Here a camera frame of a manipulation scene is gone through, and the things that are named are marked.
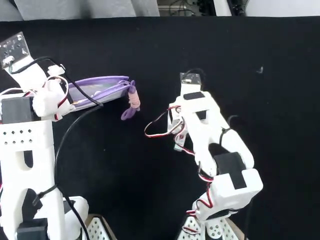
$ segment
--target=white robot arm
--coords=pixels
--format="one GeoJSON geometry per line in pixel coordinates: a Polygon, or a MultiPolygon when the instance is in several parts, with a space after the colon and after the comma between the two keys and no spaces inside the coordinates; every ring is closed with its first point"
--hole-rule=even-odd
{"type": "Polygon", "coordinates": [[[181,94],[169,105],[167,133],[175,134],[175,150],[194,155],[207,191],[186,212],[189,217],[178,239],[194,235],[206,240],[228,239],[222,234],[225,218],[248,205],[263,183],[245,143],[230,129],[211,94],[201,91],[199,74],[181,73],[180,78],[181,94]],[[193,151],[184,147],[187,134],[193,151]],[[210,144],[220,144],[229,153],[214,155],[210,144]]]}
{"type": "MultiPolygon", "coordinates": [[[[20,85],[24,93],[1,95],[0,162],[2,182],[1,222],[9,240],[47,239],[75,240],[81,234],[81,224],[76,215],[65,207],[65,201],[55,186],[55,151],[52,121],[73,110],[67,100],[57,75],[46,77],[38,64],[32,64],[20,73],[17,69],[33,62],[21,33],[0,43],[0,64],[20,85]],[[33,166],[26,165],[31,153],[33,166]],[[43,194],[42,208],[34,219],[23,221],[22,205],[32,189],[43,194]]],[[[71,197],[73,207],[84,222],[89,205],[83,197],[71,197]]]]}

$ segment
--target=purple strap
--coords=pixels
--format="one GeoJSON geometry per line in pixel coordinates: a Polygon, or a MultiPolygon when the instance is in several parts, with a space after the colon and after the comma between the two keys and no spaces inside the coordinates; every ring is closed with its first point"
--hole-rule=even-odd
{"type": "MultiPolygon", "coordinates": [[[[136,89],[135,85],[136,85],[136,82],[134,80],[132,80],[130,82],[129,94],[135,94],[136,93],[137,89],[136,89]]],[[[138,108],[133,108],[132,106],[129,107],[121,115],[121,120],[124,121],[124,120],[132,118],[137,111],[140,111],[140,107],[138,107],[138,108]]]]}

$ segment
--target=gray curtain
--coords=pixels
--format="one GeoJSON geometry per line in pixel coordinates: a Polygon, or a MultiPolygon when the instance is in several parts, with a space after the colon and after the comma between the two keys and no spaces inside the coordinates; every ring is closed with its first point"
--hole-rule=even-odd
{"type": "Polygon", "coordinates": [[[157,0],[0,0],[0,21],[141,16],[159,16],[157,0]]]}

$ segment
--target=metal base plate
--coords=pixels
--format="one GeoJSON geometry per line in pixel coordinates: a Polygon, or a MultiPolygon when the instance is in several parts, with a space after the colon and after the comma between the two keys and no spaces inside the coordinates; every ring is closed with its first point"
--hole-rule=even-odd
{"type": "Polygon", "coordinates": [[[239,240],[224,218],[205,221],[204,231],[192,216],[186,218],[183,226],[205,234],[191,235],[181,230],[177,240],[239,240]]]}
{"type": "MultiPolygon", "coordinates": [[[[108,235],[108,230],[105,228],[102,220],[99,217],[94,217],[87,227],[87,231],[90,240],[111,240],[108,235]]],[[[86,236],[82,234],[82,240],[85,240],[86,236]]]]}

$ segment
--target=perforated metal plate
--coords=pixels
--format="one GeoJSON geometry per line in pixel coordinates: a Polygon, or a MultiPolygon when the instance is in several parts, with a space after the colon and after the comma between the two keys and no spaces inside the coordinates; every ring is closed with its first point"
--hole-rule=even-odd
{"type": "Polygon", "coordinates": [[[111,240],[100,218],[94,217],[87,227],[90,240],[111,240]]]}
{"type": "Polygon", "coordinates": [[[9,67],[10,63],[4,62],[9,56],[13,57],[14,62],[18,62],[29,55],[30,52],[22,32],[19,32],[0,43],[0,61],[2,69],[9,67]]]}
{"type": "MultiPolygon", "coordinates": [[[[202,232],[200,225],[192,216],[186,219],[183,226],[200,233],[202,232]]],[[[181,231],[177,240],[239,240],[225,219],[207,220],[205,226],[207,238],[204,235],[191,235],[181,231]]]]}

